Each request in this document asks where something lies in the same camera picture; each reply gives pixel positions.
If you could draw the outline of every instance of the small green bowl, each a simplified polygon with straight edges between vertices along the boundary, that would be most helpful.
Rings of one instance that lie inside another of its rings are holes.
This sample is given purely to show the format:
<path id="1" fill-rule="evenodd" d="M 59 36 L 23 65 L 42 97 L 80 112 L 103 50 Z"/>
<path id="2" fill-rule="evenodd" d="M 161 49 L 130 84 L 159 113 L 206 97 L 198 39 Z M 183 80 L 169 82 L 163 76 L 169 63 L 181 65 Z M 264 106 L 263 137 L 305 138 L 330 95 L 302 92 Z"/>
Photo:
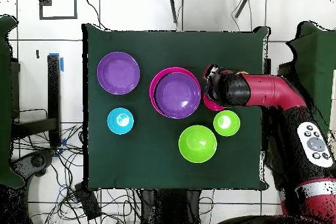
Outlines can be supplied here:
<path id="1" fill-rule="evenodd" d="M 223 110 L 215 116 L 213 127 L 219 135 L 231 136 L 236 134 L 239 130 L 240 119 L 235 112 Z"/>
<path id="2" fill-rule="evenodd" d="M 217 140 L 215 134 L 207 127 L 193 125 L 181 133 L 178 148 L 186 160 L 202 163 L 216 152 Z"/>

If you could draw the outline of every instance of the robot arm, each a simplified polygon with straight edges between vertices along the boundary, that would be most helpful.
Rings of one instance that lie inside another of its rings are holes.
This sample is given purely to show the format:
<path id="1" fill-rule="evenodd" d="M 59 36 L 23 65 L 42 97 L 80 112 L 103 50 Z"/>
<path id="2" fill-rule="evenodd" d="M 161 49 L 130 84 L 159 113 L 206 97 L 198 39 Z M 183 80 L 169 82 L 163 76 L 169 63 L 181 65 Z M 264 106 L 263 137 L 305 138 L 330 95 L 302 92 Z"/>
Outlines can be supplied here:
<path id="1" fill-rule="evenodd" d="M 222 106 L 273 110 L 280 160 L 272 166 L 285 215 L 336 224 L 335 160 L 298 90 L 281 76 L 243 75 L 212 65 L 205 94 Z"/>

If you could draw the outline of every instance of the magenta bowl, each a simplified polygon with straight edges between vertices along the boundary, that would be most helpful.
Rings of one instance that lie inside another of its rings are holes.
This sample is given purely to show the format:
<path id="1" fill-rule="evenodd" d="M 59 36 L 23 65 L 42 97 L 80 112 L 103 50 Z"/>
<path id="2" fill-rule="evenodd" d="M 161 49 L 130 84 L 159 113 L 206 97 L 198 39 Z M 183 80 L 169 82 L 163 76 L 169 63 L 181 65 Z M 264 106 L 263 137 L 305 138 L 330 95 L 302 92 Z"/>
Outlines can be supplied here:
<path id="1" fill-rule="evenodd" d="M 166 68 L 162 71 L 160 71 L 158 74 L 156 74 L 156 76 L 153 78 L 151 84 L 150 84 L 150 101 L 154 107 L 154 109 L 160 113 L 162 116 L 165 116 L 165 117 L 168 117 L 168 118 L 174 118 L 174 119 L 182 119 L 182 118 L 185 118 L 191 114 L 181 114 L 181 115 L 178 115 L 178 114 L 175 114 L 174 116 L 168 116 L 166 114 L 164 114 L 160 109 L 159 107 L 157 106 L 156 104 L 156 87 L 158 86 L 158 83 L 165 77 L 167 76 L 168 74 L 173 74 L 173 73 L 180 73 L 180 74 L 184 74 L 186 76 L 189 76 L 192 80 L 194 80 L 195 84 L 197 85 L 197 94 L 198 94 L 198 102 L 197 102 L 197 106 L 195 107 L 195 104 L 194 104 L 194 107 L 193 107 L 193 111 L 195 111 L 195 109 L 198 107 L 199 103 L 200 103 L 200 100 L 201 100 L 201 87 L 200 87 L 200 84 L 198 83 L 198 80 L 197 78 L 191 73 L 189 72 L 188 70 L 184 69 L 184 68 L 179 68 L 179 67 L 172 67 L 172 68 Z"/>

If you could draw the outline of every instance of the pink bowl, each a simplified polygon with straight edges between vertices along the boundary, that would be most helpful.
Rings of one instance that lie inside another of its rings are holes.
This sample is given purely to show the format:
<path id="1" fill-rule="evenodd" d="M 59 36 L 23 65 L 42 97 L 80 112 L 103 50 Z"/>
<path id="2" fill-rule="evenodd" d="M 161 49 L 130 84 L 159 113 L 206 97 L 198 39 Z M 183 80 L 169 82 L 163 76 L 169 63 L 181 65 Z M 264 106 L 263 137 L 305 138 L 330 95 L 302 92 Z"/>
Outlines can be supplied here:
<path id="1" fill-rule="evenodd" d="M 160 109 L 156 106 L 156 102 L 154 99 L 154 90 L 156 88 L 156 85 L 158 84 L 158 82 L 160 81 L 160 79 L 163 76 L 166 76 L 167 74 L 171 74 L 173 72 L 180 72 L 182 74 L 186 74 L 187 76 L 190 76 L 198 85 L 198 89 L 199 89 L 199 93 L 201 94 L 201 87 L 200 84 L 198 83 L 197 78 L 189 71 L 186 70 L 184 68 L 179 68 L 177 66 L 174 66 L 172 68 L 165 68 L 164 70 L 160 71 L 158 74 L 156 74 L 152 80 L 152 82 L 150 83 L 150 101 L 153 105 L 153 107 L 155 108 L 156 111 L 158 111 L 162 116 L 167 117 L 164 113 L 162 113 L 160 111 Z"/>
<path id="2" fill-rule="evenodd" d="M 208 109 L 211 109 L 213 111 L 222 111 L 225 109 L 225 107 L 213 102 L 212 100 L 208 99 L 206 95 L 203 96 L 203 101 L 206 105 L 206 107 L 208 107 Z"/>

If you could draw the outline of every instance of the bowl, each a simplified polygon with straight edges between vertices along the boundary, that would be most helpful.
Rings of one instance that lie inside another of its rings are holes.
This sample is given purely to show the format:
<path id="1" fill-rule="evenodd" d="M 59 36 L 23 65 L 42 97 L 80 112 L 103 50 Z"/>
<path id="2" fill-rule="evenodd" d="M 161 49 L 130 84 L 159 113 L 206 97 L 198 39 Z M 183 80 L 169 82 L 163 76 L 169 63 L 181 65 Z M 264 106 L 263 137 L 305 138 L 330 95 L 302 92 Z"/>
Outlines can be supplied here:
<path id="1" fill-rule="evenodd" d="M 124 95 L 138 85 L 140 69 L 131 55 L 112 52 L 99 62 L 97 78 L 105 91 L 113 95 Z"/>
<path id="2" fill-rule="evenodd" d="M 113 109 L 108 114 L 108 128 L 115 134 L 126 134 L 134 124 L 132 113 L 125 108 Z"/>
<path id="3" fill-rule="evenodd" d="M 220 111 L 213 120 L 215 131 L 222 136 L 231 136 L 237 133 L 240 128 L 238 115 L 230 110 Z"/>
<path id="4" fill-rule="evenodd" d="M 178 149 L 189 162 L 203 163 L 216 152 L 217 140 L 215 134 L 207 127 L 193 125 L 186 128 L 180 135 Z"/>
<path id="5" fill-rule="evenodd" d="M 212 111 L 221 111 L 224 110 L 225 107 L 215 103 L 214 101 L 212 101 L 211 99 L 209 99 L 206 94 L 203 95 L 203 102 L 206 105 L 206 107 L 208 107 L 208 109 L 212 110 Z"/>
<path id="6" fill-rule="evenodd" d="M 182 119 L 190 116 L 201 100 L 196 77 L 184 68 L 166 68 L 150 84 L 150 100 L 161 115 Z"/>

